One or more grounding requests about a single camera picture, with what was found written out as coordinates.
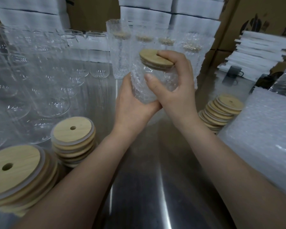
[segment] forearm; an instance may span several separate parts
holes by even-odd
[[[286,228],[286,196],[199,119],[180,128],[238,228]]]
[[[91,228],[114,172],[131,141],[110,134],[15,228]]]

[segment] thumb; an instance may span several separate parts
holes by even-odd
[[[144,77],[148,88],[156,95],[158,100],[163,100],[163,98],[168,94],[169,91],[152,74],[147,73]]]

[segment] hand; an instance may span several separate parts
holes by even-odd
[[[158,55],[175,64],[178,87],[170,92],[153,75],[146,74],[149,89],[157,96],[174,125],[181,130],[193,120],[199,119],[195,105],[194,77],[191,62],[185,55],[175,51],[158,51]]]
[[[158,100],[149,104],[142,104],[133,96],[130,73],[128,73],[123,78],[116,99],[116,118],[113,132],[126,136],[132,142],[161,108]]]

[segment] person's right hand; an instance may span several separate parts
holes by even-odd
[[[170,92],[151,74],[145,75],[146,84],[157,96],[174,125],[181,130],[199,119],[195,106],[195,88],[191,62],[186,59],[184,54],[175,51],[158,51],[158,55],[175,64],[178,73],[178,87]]]

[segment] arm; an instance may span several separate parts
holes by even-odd
[[[145,76],[147,85],[190,144],[236,226],[286,228],[286,196],[245,163],[199,119],[189,61],[177,52],[159,51],[158,54],[175,63],[179,86],[169,92],[151,75]]]
[[[116,100],[112,132],[14,228],[91,228],[121,158],[160,109],[158,101],[145,105],[133,96],[128,74]]]

